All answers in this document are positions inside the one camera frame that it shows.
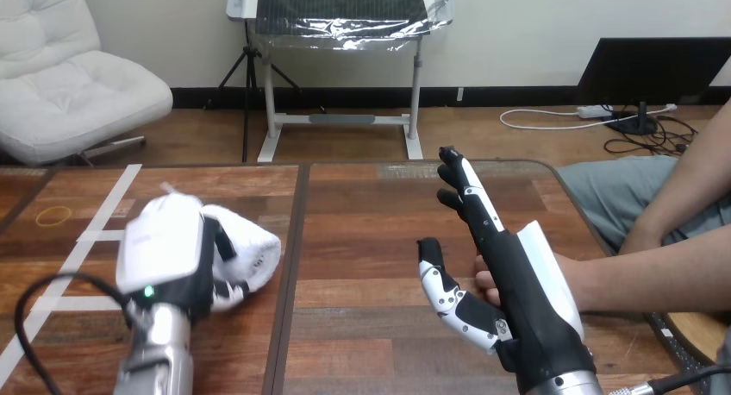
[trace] white chair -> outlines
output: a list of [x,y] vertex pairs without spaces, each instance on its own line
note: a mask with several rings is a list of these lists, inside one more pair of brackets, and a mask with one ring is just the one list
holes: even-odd
[[38,165],[144,142],[84,151],[172,108],[165,82],[99,48],[85,0],[0,0],[0,149]]

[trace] computer monitor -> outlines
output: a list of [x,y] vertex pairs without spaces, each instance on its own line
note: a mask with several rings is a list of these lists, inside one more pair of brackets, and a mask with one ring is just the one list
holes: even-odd
[[577,104],[636,105],[635,119],[607,126],[650,134],[657,123],[647,117],[648,104],[695,103],[729,57],[731,37],[601,39],[578,84]]

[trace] gray shorts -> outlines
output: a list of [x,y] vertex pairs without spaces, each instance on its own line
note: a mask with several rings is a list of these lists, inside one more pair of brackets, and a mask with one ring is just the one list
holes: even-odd
[[[559,174],[592,225],[616,253],[634,220],[655,198],[677,160],[668,156],[630,156],[560,168]],[[731,196],[710,205],[690,222],[671,232],[663,245],[673,244],[731,223]],[[718,363],[731,363],[731,329],[718,352]],[[731,395],[731,375],[711,380],[712,395]]]

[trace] white power cord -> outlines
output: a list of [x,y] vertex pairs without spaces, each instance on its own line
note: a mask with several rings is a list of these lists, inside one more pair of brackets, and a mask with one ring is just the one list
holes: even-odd
[[[678,106],[675,104],[669,103],[665,106],[662,110],[654,110],[652,112],[647,112],[648,115],[655,115],[658,113],[665,113],[670,112],[673,110],[676,110]],[[528,112],[528,113],[542,113],[546,115],[555,115],[555,116],[578,116],[578,112],[572,112],[572,113],[560,113],[560,112],[549,112],[547,110],[532,110],[532,109],[513,109],[508,110],[507,112],[504,112],[500,115],[500,122],[503,123],[505,126],[509,126],[514,129],[529,129],[529,130],[571,130],[571,129],[584,129],[584,128],[591,128],[592,126],[600,126],[600,125],[606,125],[607,123],[614,123],[614,122],[621,122],[621,121],[627,121],[629,119],[635,119],[637,115],[627,116],[620,119],[614,119],[612,121],[606,121],[606,122],[594,122],[594,123],[587,123],[585,125],[577,125],[577,126],[564,126],[564,127],[541,127],[541,126],[522,126],[522,125],[514,125],[512,123],[505,122],[505,117],[511,113],[516,112]]]

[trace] white wall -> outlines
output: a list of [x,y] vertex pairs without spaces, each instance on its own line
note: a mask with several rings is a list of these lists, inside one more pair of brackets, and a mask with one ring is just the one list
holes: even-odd
[[[103,49],[171,87],[218,85],[243,46],[226,0],[87,2]],[[453,25],[424,43],[425,86],[575,85],[600,37],[731,36],[731,0],[454,2]],[[274,62],[302,86],[388,87],[410,85],[412,57],[282,49]],[[241,73],[230,83],[242,85]],[[731,63],[713,85],[731,85]]]

